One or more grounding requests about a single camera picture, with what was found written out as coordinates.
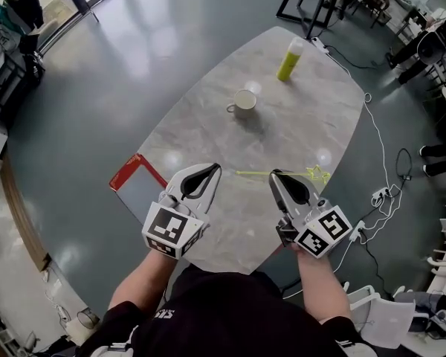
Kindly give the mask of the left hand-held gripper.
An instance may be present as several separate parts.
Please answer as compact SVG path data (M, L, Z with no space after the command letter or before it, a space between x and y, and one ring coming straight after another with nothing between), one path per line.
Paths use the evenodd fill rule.
M206 213L221 176L222 168L217 163L195 164L178 171L159 200L150 205L142 228L146 246L181 259L209 226Z

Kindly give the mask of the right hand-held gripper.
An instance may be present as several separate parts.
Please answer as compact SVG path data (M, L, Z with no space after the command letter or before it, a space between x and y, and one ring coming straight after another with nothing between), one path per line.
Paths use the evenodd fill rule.
M313 182L288 170L275 169L269 186L283 217L276 231L284 246L298 245L320 259L352 231L352 225L339 205L318 198Z

